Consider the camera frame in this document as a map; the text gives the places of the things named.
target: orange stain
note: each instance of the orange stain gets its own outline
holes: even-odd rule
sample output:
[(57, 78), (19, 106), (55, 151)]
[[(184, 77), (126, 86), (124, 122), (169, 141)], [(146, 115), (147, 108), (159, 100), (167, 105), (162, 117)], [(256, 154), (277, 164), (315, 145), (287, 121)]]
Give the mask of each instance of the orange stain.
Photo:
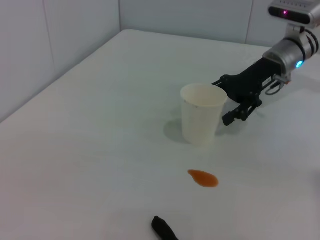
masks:
[(188, 173), (192, 176), (193, 180), (202, 187), (214, 188), (219, 184), (216, 176), (205, 171), (189, 170)]

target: table surface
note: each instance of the table surface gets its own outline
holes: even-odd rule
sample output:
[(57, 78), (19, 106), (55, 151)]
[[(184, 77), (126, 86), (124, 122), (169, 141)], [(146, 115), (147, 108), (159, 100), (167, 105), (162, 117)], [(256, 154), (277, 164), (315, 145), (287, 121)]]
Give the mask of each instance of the table surface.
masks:
[(0, 125), (0, 239), (155, 240), (157, 215), (180, 240), (318, 240), (320, 55), (213, 146), (181, 136), (180, 89), (266, 50), (120, 33)]

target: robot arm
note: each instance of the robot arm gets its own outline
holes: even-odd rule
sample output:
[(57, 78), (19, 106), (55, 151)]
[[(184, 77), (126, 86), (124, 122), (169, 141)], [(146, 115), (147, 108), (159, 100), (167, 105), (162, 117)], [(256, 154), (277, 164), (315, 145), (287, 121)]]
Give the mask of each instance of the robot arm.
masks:
[(260, 95), (274, 95), (291, 81), (291, 72), (319, 51), (319, 41), (306, 28), (320, 25), (320, 1), (275, 0), (271, 16), (288, 22), (285, 38), (263, 54), (262, 59), (239, 75), (224, 75), (213, 85), (226, 91), (240, 106), (222, 117), (228, 126), (235, 119), (247, 120), (260, 107)]

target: paper cup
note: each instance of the paper cup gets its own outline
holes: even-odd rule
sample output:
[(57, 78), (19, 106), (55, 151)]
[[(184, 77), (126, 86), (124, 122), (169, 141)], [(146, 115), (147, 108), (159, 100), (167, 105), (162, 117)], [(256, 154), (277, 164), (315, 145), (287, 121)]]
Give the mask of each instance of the paper cup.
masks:
[(211, 84), (195, 83), (182, 88), (182, 134), (189, 143), (213, 142), (227, 93)]

